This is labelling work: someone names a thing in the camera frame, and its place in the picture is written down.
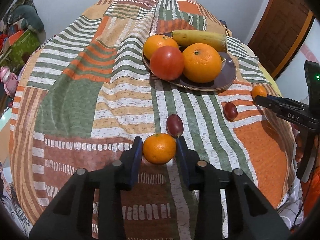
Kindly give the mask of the right operator hand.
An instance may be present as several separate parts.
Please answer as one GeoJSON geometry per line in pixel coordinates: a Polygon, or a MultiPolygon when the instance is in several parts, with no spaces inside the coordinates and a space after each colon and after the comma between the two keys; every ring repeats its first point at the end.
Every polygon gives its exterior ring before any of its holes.
{"type": "MultiPolygon", "coordinates": [[[[301,159],[303,158],[304,145],[305,145],[305,142],[304,142],[304,139],[303,139],[303,136],[302,136],[301,132],[299,132],[297,134],[297,136],[295,138],[295,142],[297,144],[295,161],[299,163],[301,161],[301,159]]],[[[315,146],[316,149],[318,148],[318,135],[315,137],[314,146],[315,146]]],[[[319,167],[319,150],[318,150],[318,157],[317,157],[317,160],[316,160],[316,166],[315,167],[316,168],[319,167]]]]}

